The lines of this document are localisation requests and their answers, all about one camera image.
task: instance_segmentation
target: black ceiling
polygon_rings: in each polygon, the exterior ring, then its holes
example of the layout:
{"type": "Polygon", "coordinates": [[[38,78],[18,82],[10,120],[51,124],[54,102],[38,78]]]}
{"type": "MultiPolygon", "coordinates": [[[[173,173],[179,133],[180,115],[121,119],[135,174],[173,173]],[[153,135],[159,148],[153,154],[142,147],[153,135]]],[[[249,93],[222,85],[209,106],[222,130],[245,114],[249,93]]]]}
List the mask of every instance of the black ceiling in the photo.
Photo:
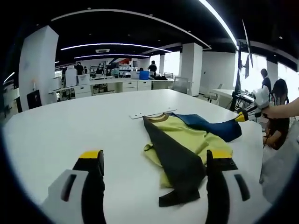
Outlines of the black ceiling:
{"type": "MultiPolygon", "coordinates": [[[[236,39],[245,39],[242,20],[246,25],[249,39],[262,42],[299,56],[299,3],[294,0],[208,0],[227,23],[236,39]]],[[[24,37],[44,25],[50,25],[58,34],[57,60],[67,63],[76,56],[95,54],[95,49],[111,49],[113,53],[139,54],[147,49],[128,47],[86,47],[60,51],[72,45],[100,42],[120,42],[160,47],[176,42],[200,42],[182,31],[160,22],[137,15],[113,12],[89,12],[72,15],[51,22],[51,19],[87,8],[122,9],[170,22],[190,31],[213,50],[234,51],[231,43],[218,44],[217,39],[229,38],[214,16],[198,0],[151,0],[131,1],[83,1],[80,3],[43,2],[41,5],[13,5],[13,19],[4,23],[4,55],[7,69],[4,76],[18,67],[21,43],[24,37]]]]}

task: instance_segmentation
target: window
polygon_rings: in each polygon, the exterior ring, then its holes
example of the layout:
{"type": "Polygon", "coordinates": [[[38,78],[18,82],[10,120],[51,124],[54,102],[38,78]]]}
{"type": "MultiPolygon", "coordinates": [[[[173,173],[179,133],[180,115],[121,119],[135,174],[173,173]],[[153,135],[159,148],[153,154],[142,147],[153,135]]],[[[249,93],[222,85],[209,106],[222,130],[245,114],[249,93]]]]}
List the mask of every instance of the window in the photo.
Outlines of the window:
{"type": "Polygon", "coordinates": [[[178,76],[180,52],[166,53],[164,58],[164,73],[170,72],[178,76]]]}
{"type": "Polygon", "coordinates": [[[160,55],[154,55],[154,56],[151,56],[150,57],[150,64],[149,64],[149,66],[151,65],[151,61],[155,61],[155,65],[156,65],[156,67],[157,67],[157,71],[156,71],[156,73],[159,73],[159,69],[160,69],[160,55]]]}
{"type": "MultiPolygon", "coordinates": [[[[242,64],[246,63],[248,53],[241,53],[242,64]]],[[[245,79],[245,68],[241,69],[240,81],[241,81],[241,90],[252,92],[253,90],[259,89],[262,87],[263,77],[261,75],[262,69],[267,69],[267,59],[266,57],[252,54],[253,68],[251,67],[251,62],[249,59],[249,77],[245,79]]],[[[237,73],[234,77],[234,86],[237,81],[237,73]]]]}
{"type": "Polygon", "coordinates": [[[62,70],[55,71],[54,78],[61,77],[61,76],[62,76],[62,70]]]}
{"type": "Polygon", "coordinates": [[[299,74],[284,64],[278,63],[278,78],[284,79],[288,86],[289,101],[297,99],[299,97],[299,74]]]}

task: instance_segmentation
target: white cabinet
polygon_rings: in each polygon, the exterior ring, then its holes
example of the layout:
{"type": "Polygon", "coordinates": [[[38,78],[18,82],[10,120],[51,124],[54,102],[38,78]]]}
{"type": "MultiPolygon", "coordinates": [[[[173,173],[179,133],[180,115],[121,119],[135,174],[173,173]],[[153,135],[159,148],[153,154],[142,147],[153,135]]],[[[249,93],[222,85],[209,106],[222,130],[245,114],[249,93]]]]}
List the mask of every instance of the white cabinet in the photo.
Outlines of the white cabinet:
{"type": "Polygon", "coordinates": [[[151,90],[151,81],[138,81],[138,91],[151,90]]]}
{"type": "Polygon", "coordinates": [[[122,92],[132,92],[138,90],[138,81],[132,82],[123,82],[122,83],[122,92]]]}
{"type": "Polygon", "coordinates": [[[123,89],[123,92],[133,92],[133,91],[137,91],[138,88],[137,87],[131,87],[131,88],[125,88],[123,89]]]}
{"type": "Polygon", "coordinates": [[[76,98],[90,97],[92,95],[90,85],[75,86],[74,89],[76,98]]]}

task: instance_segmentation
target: ceiling vent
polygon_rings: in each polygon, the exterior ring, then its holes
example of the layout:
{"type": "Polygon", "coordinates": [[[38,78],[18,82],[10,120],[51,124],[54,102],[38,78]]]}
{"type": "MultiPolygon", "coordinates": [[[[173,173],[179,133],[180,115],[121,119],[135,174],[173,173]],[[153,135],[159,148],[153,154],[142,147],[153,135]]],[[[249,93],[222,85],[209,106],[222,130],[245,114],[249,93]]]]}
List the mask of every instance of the ceiling vent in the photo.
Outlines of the ceiling vent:
{"type": "Polygon", "coordinates": [[[99,50],[95,50],[95,52],[97,53],[108,53],[110,51],[110,49],[99,49],[99,50]]]}

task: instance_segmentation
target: blue container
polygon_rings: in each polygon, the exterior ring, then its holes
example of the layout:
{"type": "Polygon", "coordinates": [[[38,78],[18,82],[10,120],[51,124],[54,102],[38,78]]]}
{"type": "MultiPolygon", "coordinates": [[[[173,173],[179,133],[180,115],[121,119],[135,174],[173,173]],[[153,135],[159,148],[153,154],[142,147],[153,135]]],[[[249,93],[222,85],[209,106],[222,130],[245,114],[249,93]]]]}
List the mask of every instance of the blue container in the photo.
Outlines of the blue container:
{"type": "Polygon", "coordinates": [[[149,76],[150,76],[149,71],[140,71],[139,72],[139,79],[141,79],[141,80],[148,80],[149,76]]]}

